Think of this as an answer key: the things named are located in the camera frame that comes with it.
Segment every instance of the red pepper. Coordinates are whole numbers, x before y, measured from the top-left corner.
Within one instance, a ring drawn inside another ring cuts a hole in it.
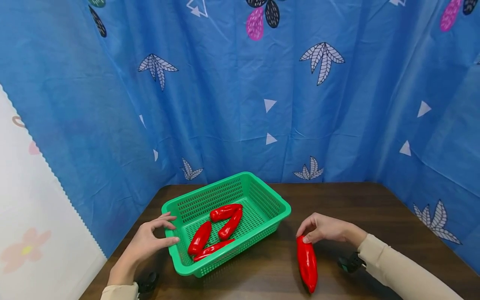
[[[218,237],[220,240],[227,240],[237,229],[237,226],[240,223],[241,216],[243,215],[243,209],[237,209],[233,214],[232,218],[220,229],[218,232]]]
[[[209,256],[210,254],[212,254],[213,252],[217,251],[218,249],[220,248],[223,248],[225,246],[227,246],[228,244],[230,244],[231,242],[233,242],[234,240],[225,240],[225,241],[221,241],[220,243],[216,243],[210,247],[207,247],[205,248],[202,252],[200,252],[197,256],[195,256],[193,258],[193,261],[194,262],[197,262],[199,260],[202,260],[204,259],[205,257]]]
[[[297,260],[299,262],[300,274],[303,282],[312,294],[317,286],[317,258],[311,243],[303,242],[303,235],[297,238]]]
[[[239,208],[243,208],[243,206],[238,203],[224,205],[212,210],[210,212],[210,219],[213,222],[230,219]]]
[[[206,221],[203,223],[200,228],[198,228],[197,232],[193,236],[192,242],[188,247],[188,254],[189,255],[197,255],[202,251],[205,245],[210,238],[210,233],[212,232],[212,222]]]

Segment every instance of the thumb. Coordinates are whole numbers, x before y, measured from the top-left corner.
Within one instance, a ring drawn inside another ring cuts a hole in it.
[[[177,237],[158,239],[157,248],[160,250],[160,249],[163,249],[163,248],[166,248],[166,247],[170,247],[170,246],[175,245],[179,241],[180,241],[180,239],[177,238]]]
[[[306,244],[308,244],[308,243],[315,244],[316,242],[320,241],[321,239],[322,239],[322,233],[319,230],[314,230],[314,231],[310,232],[309,234],[307,234],[303,238],[303,242],[306,243]]]

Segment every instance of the hand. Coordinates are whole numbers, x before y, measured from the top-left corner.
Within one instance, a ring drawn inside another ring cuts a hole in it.
[[[316,243],[320,240],[336,240],[349,242],[356,248],[367,237],[367,233],[359,227],[329,216],[313,213],[306,218],[299,229],[297,237],[306,234],[304,243]]]
[[[153,231],[159,227],[174,230],[175,226],[170,221],[176,218],[176,216],[171,216],[170,212],[168,212],[155,220],[141,224],[132,241],[110,271],[108,285],[133,284],[133,277],[138,264],[155,254],[158,250],[178,243],[180,239],[177,237],[157,239],[153,235]]]

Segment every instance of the wrist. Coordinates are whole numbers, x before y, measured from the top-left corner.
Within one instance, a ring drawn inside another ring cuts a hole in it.
[[[135,260],[122,255],[110,270],[107,285],[132,285],[137,266],[138,263]]]
[[[360,247],[360,244],[367,238],[367,232],[360,227],[349,223],[344,232],[345,241],[350,243],[355,249]]]

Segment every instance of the beige sleeve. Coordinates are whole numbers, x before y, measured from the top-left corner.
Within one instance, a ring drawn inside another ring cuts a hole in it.
[[[367,272],[404,300],[461,300],[462,298],[411,259],[369,234],[359,247]]]
[[[137,300],[137,297],[138,285],[134,282],[131,286],[107,286],[100,300]]]

